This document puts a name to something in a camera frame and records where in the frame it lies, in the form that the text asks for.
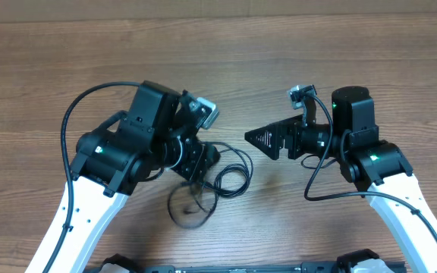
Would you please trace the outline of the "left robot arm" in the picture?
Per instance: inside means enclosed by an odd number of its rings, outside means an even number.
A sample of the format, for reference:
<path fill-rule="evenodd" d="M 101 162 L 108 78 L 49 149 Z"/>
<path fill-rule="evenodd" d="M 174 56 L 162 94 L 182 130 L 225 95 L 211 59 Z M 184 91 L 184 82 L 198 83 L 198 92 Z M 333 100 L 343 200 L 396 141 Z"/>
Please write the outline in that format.
<path fill-rule="evenodd" d="M 215 103 L 147 80 L 119 84 L 137 90 L 130 108 L 85 133 L 77 141 L 74 158 L 68 157 L 66 142 L 71 112 L 85 96 L 117 84 L 84 91 L 64 114 L 60 132 L 64 193 L 28 272 L 82 272 L 136 185 L 167 170 L 182 177 L 185 185 L 201 182 L 220 159 L 217 148 L 197 137 L 219 116 Z"/>

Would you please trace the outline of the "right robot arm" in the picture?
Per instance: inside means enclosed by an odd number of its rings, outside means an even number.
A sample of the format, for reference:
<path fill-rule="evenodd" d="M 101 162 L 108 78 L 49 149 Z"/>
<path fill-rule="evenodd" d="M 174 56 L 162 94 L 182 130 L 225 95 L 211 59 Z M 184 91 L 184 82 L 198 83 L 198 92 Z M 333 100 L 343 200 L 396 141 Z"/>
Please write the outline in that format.
<path fill-rule="evenodd" d="M 288 158 L 333 158 L 354 192 L 310 196 L 318 202 L 359 196 L 367 200 L 391 232 L 414 272 L 437 272 L 437 219 L 428 206 L 413 167 L 398 146 L 379 137 L 369 90 L 346 86 L 332 92 L 327 109 L 313 85 L 287 92 L 301 115 L 248 131 L 244 139 L 270 159 L 281 149 Z"/>

